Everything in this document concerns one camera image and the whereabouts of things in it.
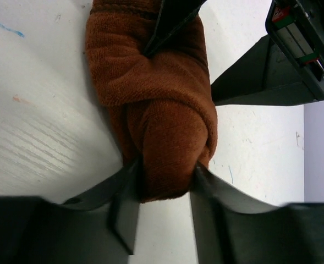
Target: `black plastic part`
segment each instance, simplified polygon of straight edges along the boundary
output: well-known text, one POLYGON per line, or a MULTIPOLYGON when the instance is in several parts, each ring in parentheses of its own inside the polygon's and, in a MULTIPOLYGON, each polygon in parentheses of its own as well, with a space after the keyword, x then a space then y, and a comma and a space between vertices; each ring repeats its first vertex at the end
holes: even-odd
POLYGON ((155 31, 149 40, 144 55, 152 57, 178 31, 194 19, 206 0, 162 0, 155 31))
MULTIPOLYGON (((310 68, 309 65, 300 65, 296 59, 292 56, 290 53, 288 47, 283 43, 283 41, 279 38, 278 34, 276 33, 276 28, 273 25, 271 18, 274 13, 276 3, 273 1, 270 11, 268 12, 268 17, 266 20, 266 29, 268 34, 271 36, 272 40, 276 43, 276 45, 279 46, 279 50, 282 51, 286 57, 286 59, 291 63, 293 66, 293 69, 297 71, 297 73, 300 75, 302 78, 302 81, 305 83, 307 86, 307 89, 313 94, 314 99, 312 101, 304 102, 304 103, 310 103, 310 102, 316 102, 316 101, 324 101, 324 78, 321 78, 320 76, 317 76, 312 72, 312 69, 310 68)), ((322 25, 315 30, 314 27, 311 25, 311 19, 306 18, 304 13, 307 13, 306 11, 302 10, 301 8, 295 8, 294 9, 296 12, 295 14, 298 17, 304 16, 304 18, 301 18, 302 26, 305 29, 305 32, 312 36, 312 39, 317 43, 317 48, 320 54, 324 54, 324 47, 323 44, 320 45, 320 43, 324 43, 324 34, 322 25)), ((324 65, 324 59, 321 56, 321 61, 324 65)), ((270 65, 272 63, 272 67, 276 68, 276 64, 273 62, 268 62, 270 65)))
POLYGON ((0 197, 0 264, 128 264, 141 166, 136 161, 63 205, 0 197))
POLYGON ((295 106, 324 100, 324 88, 313 74, 309 78, 302 79, 267 35, 215 80, 212 99, 217 106, 295 106))
MULTIPOLYGON (((305 31, 308 39, 319 51, 320 60, 324 66, 324 1, 317 0, 285 0, 287 5, 291 6, 291 13, 294 16, 295 22, 299 24, 305 31)), ((266 28, 268 33, 275 37, 275 27, 271 23, 274 6, 273 1, 268 17, 266 20, 266 28)), ((285 53, 287 57, 291 57, 290 53, 285 53)))
POLYGON ((199 264, 324 263, 324 204, 274 207, 201 164, 190 198, 199 264))

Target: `folded cloth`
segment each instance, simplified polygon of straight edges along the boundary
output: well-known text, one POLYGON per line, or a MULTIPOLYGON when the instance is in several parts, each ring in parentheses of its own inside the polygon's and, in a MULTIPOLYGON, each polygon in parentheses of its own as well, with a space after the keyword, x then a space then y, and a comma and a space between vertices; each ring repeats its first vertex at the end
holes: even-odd
POLYGON ((141 155, 141 200, 188 192, 196 162, 208 166, 217 143, 205 38, 196 17, 153 58, 142 52, 161 0, 94 0, 86 56, 124 162, 141 155))

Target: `gray wall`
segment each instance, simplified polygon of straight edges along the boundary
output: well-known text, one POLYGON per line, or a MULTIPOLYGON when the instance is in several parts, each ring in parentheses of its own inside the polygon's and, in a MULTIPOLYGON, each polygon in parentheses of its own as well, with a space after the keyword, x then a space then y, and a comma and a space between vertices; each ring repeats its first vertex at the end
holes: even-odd
POLYGON ((324 102, 307 104, 305 114, 305 201, 324 202, 324 102))

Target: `brown towel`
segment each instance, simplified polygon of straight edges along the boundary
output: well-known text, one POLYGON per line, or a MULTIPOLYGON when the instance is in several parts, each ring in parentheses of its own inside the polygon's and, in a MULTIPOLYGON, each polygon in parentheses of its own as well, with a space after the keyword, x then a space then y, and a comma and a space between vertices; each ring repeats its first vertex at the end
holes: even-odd
POLYGON ((217 142, 202 22, 195 18, 148 59, 161 0, 94 0, 86 55, 100 102, 108 108, 124 161, 143 155, 143 202, 190 188, 217 142))

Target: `blue marker stain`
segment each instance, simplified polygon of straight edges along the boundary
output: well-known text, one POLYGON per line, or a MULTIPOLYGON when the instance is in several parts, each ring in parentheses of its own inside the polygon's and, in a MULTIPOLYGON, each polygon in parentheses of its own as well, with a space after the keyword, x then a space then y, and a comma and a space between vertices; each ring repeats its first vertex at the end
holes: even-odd
POLYGON ((9 27, 4 26, 4 25, 1 24, 1 23, 0 23, 0 28, 1 28, 1 29, 5 29, 5 30, 7 30, 7 31, 9 31, 9 32, 15 33, 15 34, 17 34, 19 37, 25 37, 25 35, 22 34, 20 31, 18 31, 18 30, 13 30, 13 29, 11 29, 11 28, 9 28, 9 27))
POLYGON ((232 177, 232 183, 234 183, 234 178, 233 178, 232 169, 231 169, 231 167, 230 167, 230 166, 228 166, 228 167, 229 167, 229 171, 230 171, 230 176, 232 177))

